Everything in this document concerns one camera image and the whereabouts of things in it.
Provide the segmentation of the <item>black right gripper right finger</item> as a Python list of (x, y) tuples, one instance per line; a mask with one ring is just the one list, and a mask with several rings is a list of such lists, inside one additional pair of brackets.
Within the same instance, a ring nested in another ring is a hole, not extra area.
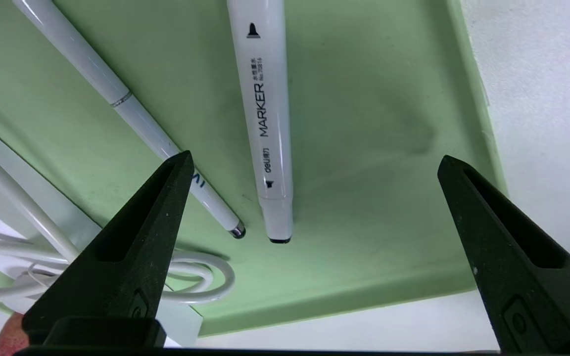
[(469, 164), (437, 178), (500, 349), (570, 354), (570, 253)]

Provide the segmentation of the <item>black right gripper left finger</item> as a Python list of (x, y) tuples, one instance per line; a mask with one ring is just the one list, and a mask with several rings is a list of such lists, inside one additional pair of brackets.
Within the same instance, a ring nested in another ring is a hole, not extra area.
[(25, 313), (32, 347), (162, 347), (156, 320), (194, 171), (168, 158)]

